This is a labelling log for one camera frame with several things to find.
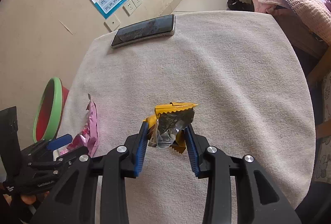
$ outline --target pink foil wrapper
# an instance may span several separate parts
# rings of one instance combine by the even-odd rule
[[[93,157],[95,151],[99,145],[99,135],[98,135],[98,115],[95,103],[92,101],[90,94],[88,95],[90,102],[86,108],[89,110],[87,122],[84,129],[75,136],[72,142],[67,145],[67,148],[60,152],[63,155],[70,150],[73,150],[79,146],[86,146],[88,148],[88,154]]]

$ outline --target wall socket panel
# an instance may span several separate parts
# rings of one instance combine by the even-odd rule
[[[125,9],[126,13],[130,16],[137,8],[134,5],[132,0],[128,0],[124,5],[123,8]]]
[[[116,15],[113,14],[108,19],[106,19],[105,24],[107,25],[108,29],[113,32],[117,29],[118,26],[120,26],[121,22],[116,17]]]
[[[132,0],[136,7],[140,6],[143,0]]]

